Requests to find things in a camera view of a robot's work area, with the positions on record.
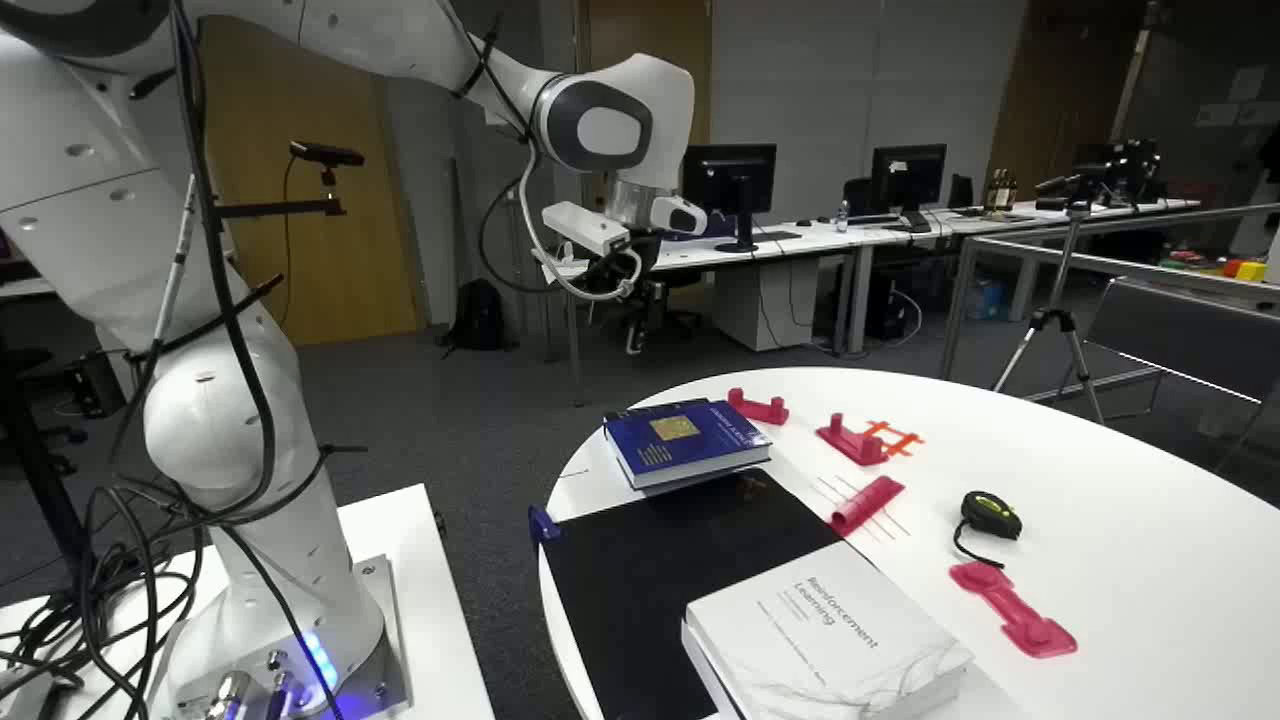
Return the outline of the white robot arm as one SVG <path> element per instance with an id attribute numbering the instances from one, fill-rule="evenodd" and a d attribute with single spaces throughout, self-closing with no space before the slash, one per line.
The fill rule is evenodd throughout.
<path id="1" fill-rule="evenodd" d="M 696 229 L 680 197 L 696 82 L 631 53 L 598 72 L 545 72 L 467 31 L 448 0 L 0 0 L 0 224 L 52 293 L 132 353 L 178 334 L 146 383 L 146 448 L 214 517 L 228 571 L 173 640 L 157 697 L 214 701 L 226 676 L 297 682 L 322 708 L 384 640 L 353 571 L 297 353 L 228 263 L 207 189 L 178 189 L 130 112 L 130 91 L 179 72 L 198 26 L 228 17 L 325 60 L 430 82 L 538 157 L 603 169 L 613 202 L 556 202 L 534 232 L 628 239 Z M 201 214 L 203 254 L 173 263 L 179 215 Z"/>

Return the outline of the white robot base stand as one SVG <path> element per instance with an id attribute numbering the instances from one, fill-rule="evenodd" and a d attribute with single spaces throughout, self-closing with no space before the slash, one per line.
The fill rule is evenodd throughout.
<path id="1" fill-rule="evenodd" d="M 130 579 L 77 645 L 3 667 L 0 720 L 497 720 L 426 489 L 314 489 Z"/>

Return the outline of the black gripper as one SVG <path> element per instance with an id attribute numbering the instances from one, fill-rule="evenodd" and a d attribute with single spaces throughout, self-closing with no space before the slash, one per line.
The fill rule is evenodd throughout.
<path id="1" fill-rule="evenodd" d="M 635 236 L 626 254 L 594 259 L 587 272 L 581 278 L 581 288 L 585 293 L 631 293 L 649 278 L 656 257 L 662 257 L 662 239 Z"/>

